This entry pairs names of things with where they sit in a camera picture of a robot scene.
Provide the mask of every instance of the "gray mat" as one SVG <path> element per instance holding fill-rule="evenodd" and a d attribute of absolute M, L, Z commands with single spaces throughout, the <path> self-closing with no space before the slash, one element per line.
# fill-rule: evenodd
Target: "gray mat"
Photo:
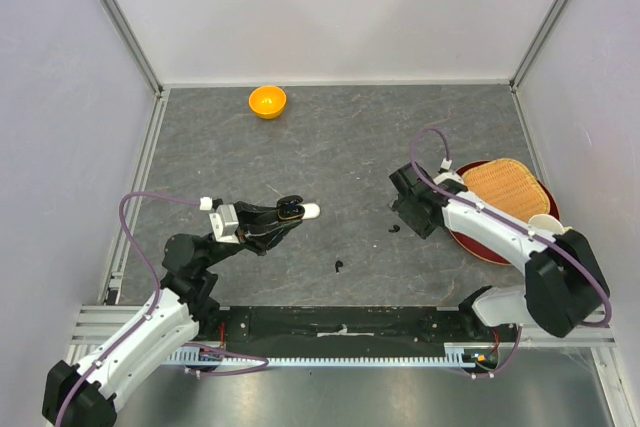
<path fill-rule="evenodd" d="M 483 285 L 522 277 L 463 250 L 447 232 L 427 240 L 388 207 L 388 176 L 408 160 L 424 124 L 449 136 L 454 166 L 479 159 L 531 158 L 507 86 L 344 86 L 287 88 L 284 114 L 257 118 L 249 88 L 174 89 L 147 189 L 189 198 L 273 205 L 299 194 L 322 208 L 266 257 L 241 252 L 211 270 L 213 297 L 230 305 L 457 305 Z M 421 163 L 438 169 L 443 149 L 427 138 Z M 401 230 L 388 229 L 399 224 Z M 145 201 L 135 235 L 163 275 L 168 237 L 210 232 L 197 209 Z M 338 274 L 334 265 L 341 260 Z M 146 267 L 129 256 L 120 303 L 152 291 Z"/>

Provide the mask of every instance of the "yellow bowl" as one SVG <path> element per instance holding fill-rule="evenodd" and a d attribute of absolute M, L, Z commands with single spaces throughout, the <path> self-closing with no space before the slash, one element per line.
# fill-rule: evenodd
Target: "yellow bowl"
<path fill-rule="evenodd" d="M 283 111 L 287 104 L 287 94 L 275 85 L 263 85 L 251 92 L 249 107 L 263 119 L 275 119 Z"/>

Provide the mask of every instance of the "yellow object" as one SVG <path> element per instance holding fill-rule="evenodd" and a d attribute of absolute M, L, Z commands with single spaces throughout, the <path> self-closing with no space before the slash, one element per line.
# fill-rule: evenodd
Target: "yellow object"
<path fill-rule="evenodd" d="M 548 214 L 551 203 L 526 165 L 515 159 L 497 159 L 462 174 L 469 190 L 482 200 L 523 222 Z"/>
<path fill-rule="evenodd" d="M 287 104 L 287 94 L 275 85 L 263 85 L 251 92 L 249 107 L 263 119 L 275 119 L 283 111 Z"/>

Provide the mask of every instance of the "wall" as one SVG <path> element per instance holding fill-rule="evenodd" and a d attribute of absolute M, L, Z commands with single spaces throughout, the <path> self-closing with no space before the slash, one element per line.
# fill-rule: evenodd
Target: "wall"
<path fill-rule="evenodd" d="M 553 0 L 119 0 L 165 83 L 508 79 Z"/>
<path fill-rule="evenodd" d="M 568 225 L 611 287 L 613 329 L 640 393 L 640 0 L 571 0 L 521 89 Z"/>
<path fill-rule="evenodd" d="M 34 426 L 96 300 L 153 97 L 98 0 L 0 11 L 0 424 Z"/>

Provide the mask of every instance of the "white cable connector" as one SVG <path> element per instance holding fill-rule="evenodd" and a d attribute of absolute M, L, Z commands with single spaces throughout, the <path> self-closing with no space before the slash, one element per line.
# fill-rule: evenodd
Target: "white cable connector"
<path fill-rule="evenodd" d="M 200 210 L 206 210 L 207 212 L 213 210 L 213 199 L 211 197 L 201 197 Z"/>

